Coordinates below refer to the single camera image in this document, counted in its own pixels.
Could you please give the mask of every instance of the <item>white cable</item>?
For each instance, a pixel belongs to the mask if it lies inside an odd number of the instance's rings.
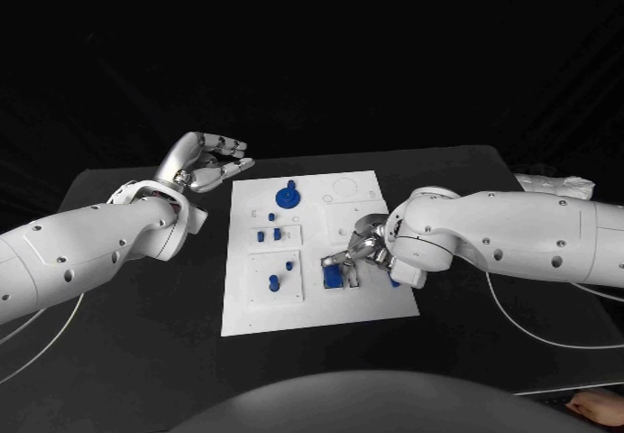
[[[20,331],[35,322],[35,319],[42,315],[46,309],[40,309],[36,314],[29,318],[27,322],[0,340],[0,345],[3,345],[13,336],[16,336]]]
[[[598,291],[598,290],[592,290],[592,289],[587,288],[585,286],[581,286],[581,285],[577,284],[575,282],[571,282],[571,284],[572,284],[574,286],[577,286],[581,290],[588,291],[589,293],[592,293],[595,296],[602,296],[602,298],[608,298],[608,299],[617,300],[617,302],[624,302],[624,298],[618,298],[617,296],[607,295],[607,294],[602,293],[601,291]]]
[[[546,343],[549,345],[556,345],[559,347],[565,347],[566,349],[584,349],[584,350],[600,350],[600,349],[620,349],[621,347],[624,347],[624,345],[564,345],[561,343],[556,343],[551,340],[546,340],[545,338],[542,338],[540,336],[536,336],[530,331],[528,331],[519,324],[517,322],[512,319],[512,316],[507,314],[507,311],[504,310],[503,306],[500,305],[500,302],[497,300],[497,294],[494,293],[494,287],[491,286],[491,281],[490,281],[490,274],[489,272],[484,273],[484,276],[487,277],[487,284],[490,285],[490,291],[491,291],[491,296],[494,297],[494,302],[497,303],[497,307],[500,308],[500,311],[504,314],[504,317],[507,318],[507,320],[513,323],[513,325],[528,334],[530,335],[536,340],[539,340],[542,343]]]
[[[56,336],[52,338],[52,341],[48,343],[46,347],[43,348],[43,350],[36,354],[35,358],[20,367],[19,370],[16,370],[1,381],[0,381],[0,385],[14,376],[17,376],[17,374],[20,374],[22,370],[39,359],[39,356],[46,352],[46,350],[49,349],[49,347],[55,344],[55,341],[59,339],[62,332],[65,331],[65,328],[69,325],[69,322],[72,322],[74,319],[74,315],[75,312],[78,311],[78,307],[81,305],[81,301],[82,298],[85,296],[85,293],[81,294],[81,297],[78,298],[78,302],[75,303],[75,307],[74,307],[74,311],[72,314],[69,315],[68,321],[65,322],[65,325],[61,328],[59,333],[56,334]]]

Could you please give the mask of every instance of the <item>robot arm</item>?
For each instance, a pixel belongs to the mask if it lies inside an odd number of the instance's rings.
[[[624,287],[624,208],[578,198],[489,191],[461,198],[428,187],[360,235],[375,238],[368,260],[418,288],[454,256],[486,272]],[[324,265],[350,254],[352,247]]]
[[[187,133],[154,180],[128,182],[107,203],[48,216],[0,235],[0,324],[98,287],[128,260],[167,261],[208,213],[182,195],[212,190],[254,161],[218,165],[210,151],[244,157],[246,144]]]

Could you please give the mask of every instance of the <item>circular hole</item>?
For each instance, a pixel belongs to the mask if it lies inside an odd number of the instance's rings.
[[[66,282],[69,282],[74,279],[74,271],[71,269],[65,271],[62,278],[65,279]]]
[[[564,264],[562,257],[559,257],[559,255],[555,255],[555,257],[552,257],[552,267],[558,268],[562,264]]]

